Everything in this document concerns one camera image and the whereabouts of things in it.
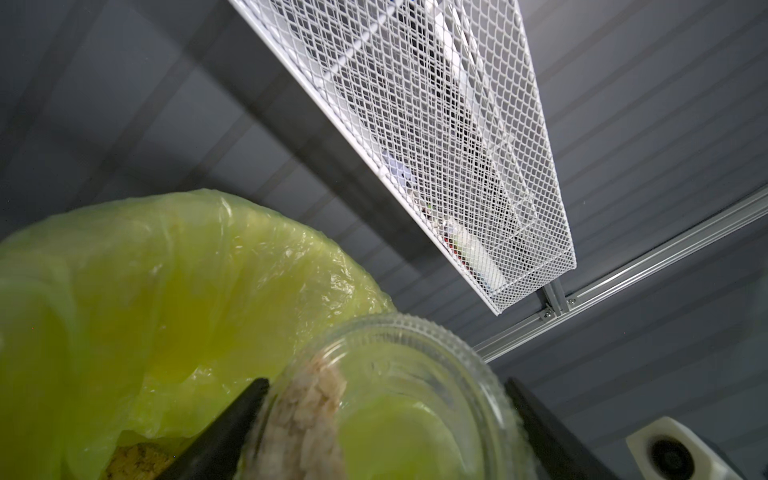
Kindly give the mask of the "grey bin with green bag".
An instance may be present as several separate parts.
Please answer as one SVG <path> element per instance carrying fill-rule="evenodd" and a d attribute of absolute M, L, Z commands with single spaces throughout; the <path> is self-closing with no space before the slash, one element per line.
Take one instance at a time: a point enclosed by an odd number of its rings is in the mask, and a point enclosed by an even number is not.
<path fill-rule="evenodd" d="M 1 475 L 161 468 L 315 337 L 393 311 L 332 240 L 234 195 L 45 219 L 1 244 Z"/>

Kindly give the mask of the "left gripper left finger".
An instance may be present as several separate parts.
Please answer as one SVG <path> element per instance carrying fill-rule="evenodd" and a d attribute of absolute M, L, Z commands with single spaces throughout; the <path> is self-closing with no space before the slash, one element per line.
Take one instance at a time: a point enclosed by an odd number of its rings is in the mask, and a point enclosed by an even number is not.
<path fill-rule="evenodd" d="M 269 387 L 268 379 L 254 380 L 157 479 L 232 479 Z"/>

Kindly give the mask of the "oatmeal jar with beige lid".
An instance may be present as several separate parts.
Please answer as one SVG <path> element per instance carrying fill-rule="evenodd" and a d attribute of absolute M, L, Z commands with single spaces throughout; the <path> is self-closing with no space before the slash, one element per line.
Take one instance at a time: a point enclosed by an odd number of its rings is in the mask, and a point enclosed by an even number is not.
<path fill-rule="evenodd" d="M 328 330 L 277 376 L 239 479 L 532 479 L 498 377 L 463 340 L 404 314 Z"/>

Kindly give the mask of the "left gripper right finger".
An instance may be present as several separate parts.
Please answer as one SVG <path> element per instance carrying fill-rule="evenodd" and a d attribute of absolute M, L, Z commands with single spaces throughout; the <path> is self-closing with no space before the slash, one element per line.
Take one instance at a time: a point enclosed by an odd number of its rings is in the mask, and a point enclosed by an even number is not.
<path fill-rule="evenodd" d="M 550 479 L 618 479 L 520 380 L 509 377 L 505 391 Z"/>

